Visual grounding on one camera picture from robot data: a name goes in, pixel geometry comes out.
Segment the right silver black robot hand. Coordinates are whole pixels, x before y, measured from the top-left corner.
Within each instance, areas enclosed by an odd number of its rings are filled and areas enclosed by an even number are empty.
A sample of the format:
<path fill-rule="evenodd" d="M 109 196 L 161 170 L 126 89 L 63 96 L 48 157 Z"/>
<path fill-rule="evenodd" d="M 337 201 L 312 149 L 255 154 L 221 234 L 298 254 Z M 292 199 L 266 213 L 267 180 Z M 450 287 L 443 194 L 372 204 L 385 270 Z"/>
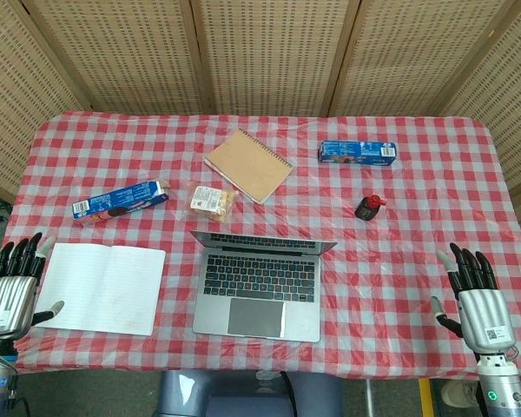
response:
<path fill-rule="evenodd" d="M 516 345 L 516 336 L 505 297 L 499 290 L 492 266 L 479 251 L 472 253 L 451 243 L 454 255 L 439 250 L 438 259 L 448 276 L 458 308 L 459 320 L 450 319 L 440 300 L 433 296 L 435 319 L 477 355 L 505 354 Z"/>

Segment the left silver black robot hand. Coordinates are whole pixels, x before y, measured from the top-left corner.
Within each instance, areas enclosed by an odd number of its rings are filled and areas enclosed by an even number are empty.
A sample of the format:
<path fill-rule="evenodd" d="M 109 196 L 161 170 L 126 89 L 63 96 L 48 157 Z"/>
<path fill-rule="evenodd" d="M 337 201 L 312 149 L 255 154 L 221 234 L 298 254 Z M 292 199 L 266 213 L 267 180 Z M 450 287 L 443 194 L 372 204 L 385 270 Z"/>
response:
<path fill-rule="evenodd" d="M 31 327 L 56 317 L 64 302 L 36 311 L 36 293 L 40 287 L 47 258 L 56 239 L 43 238 L 38 232 L 18 243 L 8 242 L 0 251 L 0 340 L 16 341 Z"/>

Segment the silver laptop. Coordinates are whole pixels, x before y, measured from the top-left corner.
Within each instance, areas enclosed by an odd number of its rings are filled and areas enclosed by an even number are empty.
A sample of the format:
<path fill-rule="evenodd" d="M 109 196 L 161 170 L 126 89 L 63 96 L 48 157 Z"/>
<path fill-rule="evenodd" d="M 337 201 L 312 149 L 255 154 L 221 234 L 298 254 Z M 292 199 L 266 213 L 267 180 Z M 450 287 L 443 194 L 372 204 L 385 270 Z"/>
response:
<path fill-rule="evenodd" d="M 320 340 L 322 256 L 335 242 L 195 230 L 197 334 Z"/>

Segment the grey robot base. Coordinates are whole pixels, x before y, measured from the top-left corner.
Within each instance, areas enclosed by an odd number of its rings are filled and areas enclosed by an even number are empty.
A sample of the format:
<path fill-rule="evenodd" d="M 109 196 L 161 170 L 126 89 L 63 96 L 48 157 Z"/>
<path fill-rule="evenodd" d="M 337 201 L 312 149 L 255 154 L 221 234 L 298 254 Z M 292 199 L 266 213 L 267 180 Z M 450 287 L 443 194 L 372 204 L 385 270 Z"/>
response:
<path fill-rule="evenodd" d="M 328 374 L 171 370 L 153 417 L 343 417 L 342 394 Z"/>

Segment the white shoe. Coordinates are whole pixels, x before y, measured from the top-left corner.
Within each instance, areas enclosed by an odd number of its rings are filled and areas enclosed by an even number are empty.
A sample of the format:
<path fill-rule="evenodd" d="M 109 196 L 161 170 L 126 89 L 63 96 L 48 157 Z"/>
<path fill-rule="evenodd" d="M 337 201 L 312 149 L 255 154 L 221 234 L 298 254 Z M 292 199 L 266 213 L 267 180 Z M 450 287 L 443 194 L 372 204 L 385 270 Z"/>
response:
<path fill-rule="evenodd" d="M 478 383 L 476 381 L 449 380 L 440 390 L 443 402 L 449 407 L 477 407 Z"/>

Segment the open white lined notebook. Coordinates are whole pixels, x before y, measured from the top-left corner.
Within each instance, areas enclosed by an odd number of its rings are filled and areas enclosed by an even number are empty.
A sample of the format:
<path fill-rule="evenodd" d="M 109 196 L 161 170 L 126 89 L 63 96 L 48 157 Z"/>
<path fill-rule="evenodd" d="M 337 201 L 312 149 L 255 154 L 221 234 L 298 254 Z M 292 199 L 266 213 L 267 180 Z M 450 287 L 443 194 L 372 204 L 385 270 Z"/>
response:
<path fill-rule="evenodd" d="M 36 311 L 64 305 L 38 326 L 150 336 L 165 257 L 160 249 L 56 243 Z"/>

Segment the red white checkered tablecloth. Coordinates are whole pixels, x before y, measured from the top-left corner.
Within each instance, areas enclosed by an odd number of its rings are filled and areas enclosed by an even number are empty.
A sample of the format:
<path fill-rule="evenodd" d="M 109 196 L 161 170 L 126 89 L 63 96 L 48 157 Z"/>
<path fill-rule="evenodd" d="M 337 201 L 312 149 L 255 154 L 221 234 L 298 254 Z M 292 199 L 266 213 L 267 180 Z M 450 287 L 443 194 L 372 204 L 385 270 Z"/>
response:
<path fill-rule="evenodd" d="M 293 165 L 263 204 L 240 197 L 224 223 L 186 210 L 188 185 L 223 188 L 204 156 L 243 129 Z M 323 141 L 392 142 L 390 166 L 319 162 Z M 140 182 L 168 200 L 101 222 L 72 204 Z M 371 221 L 366 196 L 386 201 Z M 316 343 L 192 330 L 201 246 L 195 230 L 335 242 L 322 262 Z M 463 117 L 126 116 L 67 112 L 35 133 L 5 241 L 35 232 L 60 242 L 166 253 L 148 337 L 35 328 L 17 346 L 24 372 L 62 368 L 286 369 L 341 377 L 461 377 L 467 346 L 434 319 L 432 296 L 457 308 L 436 254 L 451 242 L 486 255 L 507 300 L 521 371 L 521 229 L 490 132 Z"/>

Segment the dark bottle with red cap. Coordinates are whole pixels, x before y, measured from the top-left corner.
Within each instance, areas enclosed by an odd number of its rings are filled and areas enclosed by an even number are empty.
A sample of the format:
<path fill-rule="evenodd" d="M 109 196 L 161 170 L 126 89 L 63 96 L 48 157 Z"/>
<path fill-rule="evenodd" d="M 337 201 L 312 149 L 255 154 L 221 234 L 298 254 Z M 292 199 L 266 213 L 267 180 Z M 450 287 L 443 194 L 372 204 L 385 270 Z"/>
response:
<path fill-rule="evenodd" d="M 381 207 L 386 205 L 386 201 L 378 195 L 366 196 L 355 209 L 355 216 L 363 221 L 371 221 L 379 213 Z"/>

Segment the closed blue cookie box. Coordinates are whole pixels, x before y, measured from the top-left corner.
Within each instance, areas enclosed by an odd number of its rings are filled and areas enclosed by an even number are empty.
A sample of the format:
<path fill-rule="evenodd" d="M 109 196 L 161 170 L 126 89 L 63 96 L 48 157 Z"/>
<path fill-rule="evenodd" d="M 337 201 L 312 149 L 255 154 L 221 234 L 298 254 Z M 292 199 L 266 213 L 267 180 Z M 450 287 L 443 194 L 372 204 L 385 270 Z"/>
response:
<path fill-rule="evenodd" d="M 392 142 L 323 141 L 319 162 L 390 166 L 398 151 Z"/>

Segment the clear bag of snacks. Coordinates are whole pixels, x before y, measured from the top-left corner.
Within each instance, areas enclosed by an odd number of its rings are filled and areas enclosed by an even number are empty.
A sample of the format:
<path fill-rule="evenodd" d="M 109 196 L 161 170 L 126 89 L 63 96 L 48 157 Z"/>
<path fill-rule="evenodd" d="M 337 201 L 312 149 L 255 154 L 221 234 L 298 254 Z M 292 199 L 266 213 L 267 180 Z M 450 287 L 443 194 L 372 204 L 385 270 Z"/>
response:
<path fill-rule="evenodd" d="M 214 222 L 225 222 L 232 213 L 239 195 L 236 190 L 218 189 L 191 182 L 187 189 L 185 207 L 192 215 Z"/>

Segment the brown spiral notebook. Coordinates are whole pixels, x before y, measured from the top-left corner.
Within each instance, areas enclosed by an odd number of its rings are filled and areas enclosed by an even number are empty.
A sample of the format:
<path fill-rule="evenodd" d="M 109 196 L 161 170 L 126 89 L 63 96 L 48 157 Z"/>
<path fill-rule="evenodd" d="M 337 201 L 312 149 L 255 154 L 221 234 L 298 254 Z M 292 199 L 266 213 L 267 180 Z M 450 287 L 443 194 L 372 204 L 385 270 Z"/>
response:
<path fill-rule="evenodd" d="M 257 204 L 263 204 L 293 171 L 290 162 L 241 129 L 206 154 L 204 162 Z"/>

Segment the woven bamboo folding screen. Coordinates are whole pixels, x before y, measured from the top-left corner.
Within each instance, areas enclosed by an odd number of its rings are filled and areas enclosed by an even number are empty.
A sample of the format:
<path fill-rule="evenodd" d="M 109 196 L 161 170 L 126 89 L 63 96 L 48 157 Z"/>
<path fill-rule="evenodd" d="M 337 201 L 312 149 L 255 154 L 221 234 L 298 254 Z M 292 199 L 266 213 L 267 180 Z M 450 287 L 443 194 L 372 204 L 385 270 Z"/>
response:
<path fill-rule="evenodd" d="M 4 200 L 68 109 L 469 115 L 518 205 L 521 0 L 0 0 Z"/>

